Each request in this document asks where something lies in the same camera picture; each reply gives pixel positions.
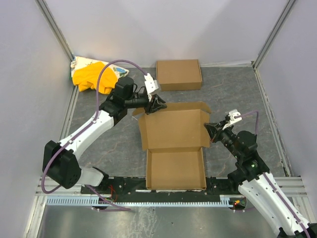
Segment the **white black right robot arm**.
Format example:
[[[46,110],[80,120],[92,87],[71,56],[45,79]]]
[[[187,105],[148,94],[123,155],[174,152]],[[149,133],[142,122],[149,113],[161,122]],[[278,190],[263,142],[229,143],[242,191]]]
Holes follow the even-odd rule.
[[[306,219],[290,202],[257,152],[257,136],[237,134],[225,122],[205,123],[211,142],[220,142],[236,158],[236,170],[228,174],[234,190],[247,198],[279,238],[315,238],[317,225]]]

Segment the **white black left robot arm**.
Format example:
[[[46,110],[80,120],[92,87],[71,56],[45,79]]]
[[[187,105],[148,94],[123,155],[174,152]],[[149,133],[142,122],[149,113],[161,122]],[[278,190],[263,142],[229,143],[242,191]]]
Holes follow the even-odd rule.
[[[83,167],[78,163],[86,149],[103,133],[116,126],[127,115],[128,109],[141,108],[146,114],[152,114],[167,107],[157,94],[160,90],[158,81],[150,74],[145,76],[142,89],[142,92],[138,92],[130,77],[119,79],[87,122],[61,141],[51,140],[45,145],[43,175],[65,189],[76,184],[99,186],[106,174],[97,168]]]

